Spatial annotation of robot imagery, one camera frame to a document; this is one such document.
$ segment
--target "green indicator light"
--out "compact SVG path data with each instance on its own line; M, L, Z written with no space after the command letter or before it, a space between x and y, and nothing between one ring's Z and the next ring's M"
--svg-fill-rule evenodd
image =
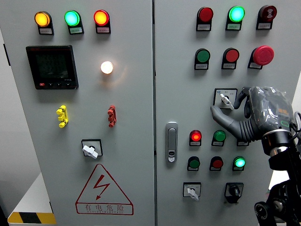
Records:
M210 58L209 52L206 50L201 50L197 54L197 59L199 62L204 63L204 62L208 61L209 58Z
M68 11L65 13L65 21L69 26L76 26L79 24L80 18L76 11Z
M213 135L214 139L218 142L223 142L226 139L226 133L222 130L218 130Z
M240 22L245 16L245 10L241 6L234 6L230 9L229 18L232 22Z
M195 169L197 167L199 167L199 161L197 160L192 160L190 163L189 163L190 167Z
M290 124L286 121L281 121L281 125L286 126L286 127L290 127Z
M234 164L236 167L243 167L246 164L246 162L243 157L237 157L234 159Z

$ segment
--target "yellow terminal block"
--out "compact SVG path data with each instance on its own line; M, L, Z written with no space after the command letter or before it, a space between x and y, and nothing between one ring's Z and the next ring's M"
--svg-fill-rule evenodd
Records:
M64 128L69 121L67 107L65 105L60 106L60 108L56 111L56 114L59 115L57 119L61 122L58 126L60 128Z

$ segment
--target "warning sign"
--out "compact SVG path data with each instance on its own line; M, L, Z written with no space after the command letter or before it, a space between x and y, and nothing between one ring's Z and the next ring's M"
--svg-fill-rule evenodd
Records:
M132 202L102 164L95 166L75 206L78 214L134 214Z

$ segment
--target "yellow and black stripe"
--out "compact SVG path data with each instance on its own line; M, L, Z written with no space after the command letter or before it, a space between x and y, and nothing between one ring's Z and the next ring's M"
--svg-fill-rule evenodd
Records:
M13 212L8 222L13 224L48 224L55 225L55 216L53 213L27 213L27 212Z

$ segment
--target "plastic wrap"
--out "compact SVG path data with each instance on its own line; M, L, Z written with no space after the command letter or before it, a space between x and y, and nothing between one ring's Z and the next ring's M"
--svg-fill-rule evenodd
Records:
M253 87L249 94L254 120L260 131L289 130L294 116L292 104L285 93L272 87Z

